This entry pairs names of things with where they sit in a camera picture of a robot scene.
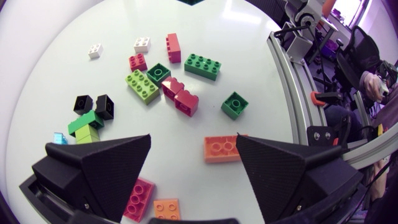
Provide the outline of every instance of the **orange component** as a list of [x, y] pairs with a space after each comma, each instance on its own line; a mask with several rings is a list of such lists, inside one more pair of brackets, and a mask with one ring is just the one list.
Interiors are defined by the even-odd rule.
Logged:
[[313, 103], [314, 105], [317, 105], [317, 106], [324, 106], [326, 103], [317, 100], [317, 98], [315, 97], [315, 94], [319, 94], [319, 93], [320, 93], [320, 92], [317, 92], [317, 91], [312, 91], [312, 92], [311, 92], [311, 100], [312, 100], [312, 103]]
[[333, 140], [333, 145], [337, 146], [337, 144], [338, 144], [338, 138], [335, 138], [335, 140]]
[[236, 149], [236, 137], [236, 135], [205, 137], [205, 162], [240, 161], [241, 156]]
[[155, 217], [167, 220], [180, 220], [180, 209], [178, 199], [157, 199], [154, 200]]

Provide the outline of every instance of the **white lego brick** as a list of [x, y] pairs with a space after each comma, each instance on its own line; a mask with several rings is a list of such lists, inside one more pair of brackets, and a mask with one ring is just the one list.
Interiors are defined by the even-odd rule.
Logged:
[[150, 38], [149, 37], [140, 37], [137, 38], [136, 43], [134, 44], [134, 50], [136, 53], [146, 53], [149, 51], [150, 47]]
[[88, 56], [90, 56], [91, 59], [99, 58], [103, 50], [104, 48], [102, 47], [102, 44], [92, 45], [90, 50], [88, 51]]

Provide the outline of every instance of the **orange lego brick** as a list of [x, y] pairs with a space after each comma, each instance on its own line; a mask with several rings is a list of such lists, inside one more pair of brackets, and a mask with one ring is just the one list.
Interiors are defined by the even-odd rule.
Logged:
[[240, 161], [236, 135], [205, 137], [205, 162]]
[[180, 220], [180, 208], [178, 199], [157, 199], [154, 200], [155, 217], [167, 220]]

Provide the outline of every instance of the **cable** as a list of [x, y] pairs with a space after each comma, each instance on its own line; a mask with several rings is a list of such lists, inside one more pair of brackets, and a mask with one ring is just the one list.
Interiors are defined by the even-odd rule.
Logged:
[[308, 31], [310, 31], [310, 34], [313, 37], [313, 41], [315, 42], [315, 45], [317, 46], [318, 54], [321, 59], [321, 69], [322, 69], [322, 76], [323, 76], [323, 92], [325, 93], [326, 92], [326, 85], [325, 85], [326, 84], [326, 78], [325, 78], [326, 74], [325, 74], [325, 70], [323, 69], [323, 60], [322, 60], [322, 55], [321, 55], [321, 49], [319, 48], [318, 40], [315, 38], [315, 35], [312, 33], [310, 26], [307, 25], [307, 29], [308, 29]]
[[369, 193], [369, 190], [370, 190], [372, 184], [384, 173], [384, 171], [387, 170], [387, 168], [391, 165], [391, 163], [394, 159], [390, 158], [390, 161], [376, 174], [376, 176], [374, 176], [373, 180], [370, 183], [368, 183], [368, 185], [366, 186], [367, 189], [366, 189], [365, 194], [362, 196], [361, 200], [359, 201], [359, 203], [355, 207], [354, 211], [349, 216], [349, 219], [347, 219], [347, 220], [350, 220], [353, 217], [353, 215], [355, 214], [355, 212], [357, 211], [357, 209], [359, 208], [359, 206], [362, 204], [363, 200], [365, 199], [365, 196]]

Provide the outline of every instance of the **window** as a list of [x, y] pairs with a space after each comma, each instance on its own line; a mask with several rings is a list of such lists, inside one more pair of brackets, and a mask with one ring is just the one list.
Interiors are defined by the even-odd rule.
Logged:
[[362, 15], [369, 0], [337, 0], [332, 15], [352, 29]]

